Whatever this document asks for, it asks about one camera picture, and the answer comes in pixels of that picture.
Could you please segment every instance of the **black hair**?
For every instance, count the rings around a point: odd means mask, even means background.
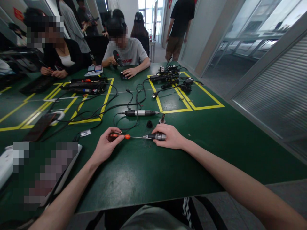
[[[121,10],[115,9],[113,16],[106,22],[106,27],[110,37],[121,37],[127,32],[125,17]]]
[[[144,18],[142,13],[136,12],[130,37],[138,38],[141,36],[149,37],[148,32],[144,26]]]
[[[36,8],[27,8],[23,22],[34,33],[45,32],[47,27],[57,27],[55,17],[49,17],[42,10]]]
[[[24,36],[24,37],[27,36],[27,33],[24,32],[22,29],[20,29],[20,27],[19,27],[18,25],[14,24],[14,23],[9,23],[8,26],[9,26],[10,30],[14,31],[14,33],[15,33],[18,37],[22,38],[21,35]],[[21,35],[18,34],[18,33],[16,33],[15,30],[20,30]]]

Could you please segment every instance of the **orange screwdriver handle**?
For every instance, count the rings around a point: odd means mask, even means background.
[[[123,134],[118,134],[118,133],[111,133],[110,134],[110,137],[114,137],[114,138],[117,138],[117,137],[119,137],[120,135],[123,135]],[[130,139],[130,135],[129,134],[126,134],[125,135],[125,138],[128,140],[128,139]]]

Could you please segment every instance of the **black shirt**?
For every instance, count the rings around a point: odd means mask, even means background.
[[[194,18],[195,3],[194,0],[178,0],[174,6],[170,18],[175,19],[172,37],[183,37],[188,28],[189,21]]]
[[[86,57],[86,55],[89,55],[89,54],[81,53],[78,43],[75,42],[74,40],[66,39],[66,38],[64,38],[64,40],[69,50],[70,59],[75,64],[73,64],[70,67],[63,66],[57,51],[55,50],[55,48],[53,48],[53,45],[50,43],[47,43],[46,47],[44,48],[43,62],[47,66],[50,66],[52,69],[54,69],[55,65],[60,67],[59,70],[65,69],[69,75],[76,73],[81,69],[88,68],[92,64],[90,59]]]
[[[97,36],[98,35],[98,29],[95,25],[95,20],[93,15],[90,13],[88,9],[82,10],[80,7],[78,8],[78,16],[81,22],[90,22],[92,26],[87,27],[86,34],[87,36]]]

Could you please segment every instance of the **black jacket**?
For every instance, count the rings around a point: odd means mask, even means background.
[[[74,74],[81,69],[88,68],[92,64],[91,58],[88,57],[89,54],[81,53],[78,43],[74,40],[66,38],[64,38],[64,40],[69,50],[70,59],[75,64],[71,67],[63,66],[61,59],[59,58],[59,55],[56,52],[55,48],[53,48],[52,44],[46,44],[46,47],[44,48],[43,62],[54,70],[56,70],[54,68],[55,65],[59,66],[62,69],[65,69],[69,75]]]

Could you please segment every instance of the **khaki pants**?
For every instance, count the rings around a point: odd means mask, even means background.
[[[169,37],[165,55],[167,61],[171,56],[173,56],[173,61],[178,61],[183,40],[184,37]]]

